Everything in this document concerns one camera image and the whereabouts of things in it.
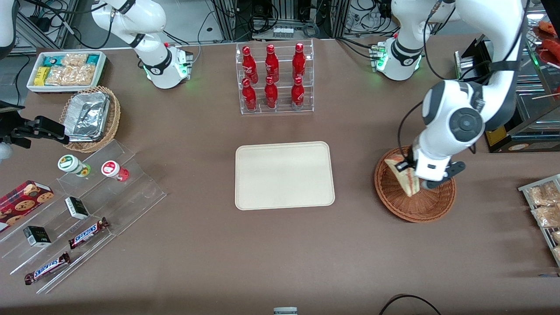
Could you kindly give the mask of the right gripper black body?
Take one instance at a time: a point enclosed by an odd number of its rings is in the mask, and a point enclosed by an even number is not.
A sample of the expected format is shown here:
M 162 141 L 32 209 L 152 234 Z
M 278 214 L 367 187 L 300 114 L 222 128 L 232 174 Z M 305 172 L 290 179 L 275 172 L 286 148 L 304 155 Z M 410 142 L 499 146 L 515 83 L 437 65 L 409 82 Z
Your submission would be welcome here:
M 0 131 L 12 132 L 16 129 L 32 131 L 35 127 L 34 120 L 24 119 L 20 115 L 20 110 L 25 109 L 24 105 L 11 104 L 0 101 Z

